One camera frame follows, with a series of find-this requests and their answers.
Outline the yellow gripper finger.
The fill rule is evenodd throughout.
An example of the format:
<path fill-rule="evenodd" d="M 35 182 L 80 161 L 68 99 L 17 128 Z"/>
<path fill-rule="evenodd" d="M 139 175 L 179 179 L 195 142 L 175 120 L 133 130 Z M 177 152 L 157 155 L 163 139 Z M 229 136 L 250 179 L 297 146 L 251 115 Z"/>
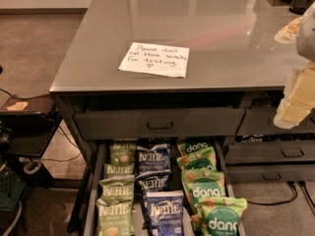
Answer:
<path fill-rule="evenodd" d="M 275 35 L 275 41 L 283 44 L 296 42 L 300 22 L 301 17 L 291 21 L 288 25 L 279 30 Z"/>

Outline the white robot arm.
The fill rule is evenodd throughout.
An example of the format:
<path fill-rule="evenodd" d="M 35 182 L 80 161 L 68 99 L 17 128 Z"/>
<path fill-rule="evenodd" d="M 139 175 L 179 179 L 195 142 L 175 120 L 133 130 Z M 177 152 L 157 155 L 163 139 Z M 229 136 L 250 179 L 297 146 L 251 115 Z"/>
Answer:
<path fill-rule="evenodd" d="M 276 35 L 280 43 L 296 43 L 299 56 L 309 63 L 301 70 L 293 69 L 286 81 L 274 124 L 283 129 L 298 126 L 315 108 L 315 2 L 305 13 Z"/>

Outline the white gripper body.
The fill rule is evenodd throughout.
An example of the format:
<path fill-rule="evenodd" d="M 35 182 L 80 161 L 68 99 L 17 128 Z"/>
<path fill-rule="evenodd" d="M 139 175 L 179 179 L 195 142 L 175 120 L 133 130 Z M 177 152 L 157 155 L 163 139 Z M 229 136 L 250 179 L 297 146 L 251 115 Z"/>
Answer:
<path fill-rule="evenodd" d="M 293 69 L 287 79 L 274 124 L 283 129 L 298 126 L 315 107 L 315 62 Z"/>

